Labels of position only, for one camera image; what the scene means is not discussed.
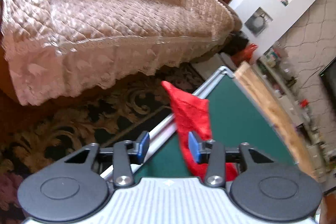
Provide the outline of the red plastic bag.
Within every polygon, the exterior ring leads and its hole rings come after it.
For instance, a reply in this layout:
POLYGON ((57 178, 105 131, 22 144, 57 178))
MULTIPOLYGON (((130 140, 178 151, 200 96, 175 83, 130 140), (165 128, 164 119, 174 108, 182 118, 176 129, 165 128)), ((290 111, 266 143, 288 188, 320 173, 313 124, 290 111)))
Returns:
POLYGON ((252 43, 248 44, 243 50, 231 57, 232 62, 238 67, 243 61, 250 62, 254 51, 258 49, 258 45, 252 43))

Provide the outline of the green mat with metal frame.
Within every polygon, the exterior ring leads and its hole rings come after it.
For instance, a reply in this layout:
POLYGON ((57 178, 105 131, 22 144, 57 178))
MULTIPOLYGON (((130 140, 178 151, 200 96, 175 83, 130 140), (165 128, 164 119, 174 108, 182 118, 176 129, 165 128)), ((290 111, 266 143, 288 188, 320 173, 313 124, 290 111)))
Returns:
MULTIPOLYGON (((267 155, 274 161, 293 165, 293 158, 270 121, 242 91, 232 72, 219 68, 192 95, 209 100, 212 140, 226 149, 236 149, 241 143, 267 155)), ((144 162, 131 165, 135 184, 142 180, 161 181, 166 185, 194 181, 204 184, 200 177, 188 170, 183 159, 174 114, 161 121, 150 135, 150 145, 144 162)))

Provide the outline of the patterned floor rug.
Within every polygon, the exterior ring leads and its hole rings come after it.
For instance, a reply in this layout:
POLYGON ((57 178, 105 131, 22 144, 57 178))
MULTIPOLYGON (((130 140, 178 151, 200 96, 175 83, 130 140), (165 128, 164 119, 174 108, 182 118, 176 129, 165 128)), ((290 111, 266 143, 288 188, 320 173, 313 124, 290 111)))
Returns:
POLYGON ((194 92, 203 77, 188 63, 141 73, 108 90, 22 106, 1 95, 1 223, 21 223, 17 189, 24 178, 89 143, 108 147, 155 128, 171 112, 162 81, 194 92))

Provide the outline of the black bag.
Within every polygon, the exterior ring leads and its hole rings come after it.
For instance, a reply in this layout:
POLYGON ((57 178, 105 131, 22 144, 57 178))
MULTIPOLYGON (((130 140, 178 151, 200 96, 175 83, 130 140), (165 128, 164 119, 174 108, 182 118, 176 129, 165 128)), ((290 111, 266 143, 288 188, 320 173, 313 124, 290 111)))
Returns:
POLYGON ((244 34, 242 31, 239 31, 236 32, 232 39, 226 44, 226 46, 223 48, 223 51, 226 54, 233 56, 236 53, 244 50, 248 43, 249 39, 246 34, 244 34))

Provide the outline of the red knit garment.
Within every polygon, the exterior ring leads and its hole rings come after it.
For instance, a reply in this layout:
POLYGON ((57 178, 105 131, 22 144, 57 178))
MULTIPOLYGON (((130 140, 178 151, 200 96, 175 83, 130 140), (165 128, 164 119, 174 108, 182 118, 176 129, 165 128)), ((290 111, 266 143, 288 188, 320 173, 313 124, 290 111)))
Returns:
POLYGON ((238 172, 232 163, 226 162, 224 144, 218 140, 209 143, 213 139, 209 100, 184 92, 167 81, 162 81, 162 86, 170 98, 180 150, 190 173, 206 184, 211 176, 233 181, 238 172))

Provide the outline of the long white tv cabinet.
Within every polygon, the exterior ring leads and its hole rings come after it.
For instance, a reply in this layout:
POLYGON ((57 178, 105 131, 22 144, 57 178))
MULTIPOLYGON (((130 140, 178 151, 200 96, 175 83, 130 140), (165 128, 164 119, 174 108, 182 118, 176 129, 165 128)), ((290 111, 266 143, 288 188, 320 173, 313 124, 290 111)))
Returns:
POLYGON ((299 80, 288 55, 276 44, 253 67, 303 139, 323 190, 335 190, 335 151, 322 135, 321 118, 313 115, 312 103, 299 90, 299 80))

